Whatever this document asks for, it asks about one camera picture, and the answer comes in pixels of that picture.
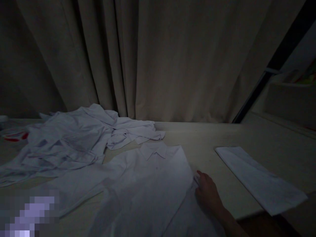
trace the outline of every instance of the finger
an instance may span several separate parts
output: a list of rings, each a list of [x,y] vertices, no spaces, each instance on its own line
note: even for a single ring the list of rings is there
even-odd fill
[[[200,187],[204,187],[206,185],[206,177],[204,173],[202,173],[201,171],[197,171],[197,173],[200,175]]]

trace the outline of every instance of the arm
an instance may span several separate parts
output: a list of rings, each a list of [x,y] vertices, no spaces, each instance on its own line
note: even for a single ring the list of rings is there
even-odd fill
[[[236,222],[232,214],[223,206],[221,198],[213,180],[205,173],[197,171],[200,175],[200,187],[196,189],[199,202],[212,213],[222,224],[225,233],[230,237],[248,237],[248,234]]]

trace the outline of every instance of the white table surface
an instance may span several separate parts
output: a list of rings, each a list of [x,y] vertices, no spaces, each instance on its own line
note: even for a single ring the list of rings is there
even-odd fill
[[[253,115],[248,124],[156,122],[155,126],[157,130],[166,131],[163,139],[166,145],[182,145],[191,167],[213,178],[224,206],[236,219],[263,209],[220,159],[214,151],[215,147],[241,146],[269,171],[302,191],[311,193],[316,190],[316,140],[259,116]],[[138,147],[140,145],[132,142],[118,150],[106,150],[104,162],[123,151]],[[0,164],[16,154],[7,142],[0,142]],[[9,190],[29,189],[48,180],[34,178],[0,188],[0,195],[5,195]],[[101,199],[101,194],[96,195],[61,218],[59,228],[62,235],[82,236],[91,224]]]

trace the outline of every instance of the folded white cloth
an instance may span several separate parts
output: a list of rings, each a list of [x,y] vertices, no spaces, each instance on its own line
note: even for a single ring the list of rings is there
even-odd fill
[[[11,162],[0,167],[0,187],[31,177],[58,177],[93,163],[102,163],[104,149],[118,149],[136,140],[160,140],[153,121],[120,118],[112,110],[93,104],[89,108],[52,116],[28,126],[28,144]]]
[[[241,147],[219,147],[215,151],[271,216],[307,199],[304,192],[270,173]]]

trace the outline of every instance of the beige curtain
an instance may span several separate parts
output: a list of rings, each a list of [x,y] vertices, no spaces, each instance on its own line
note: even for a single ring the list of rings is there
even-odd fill
[[[2,1],[0,114],[231,122],[304,0]]]

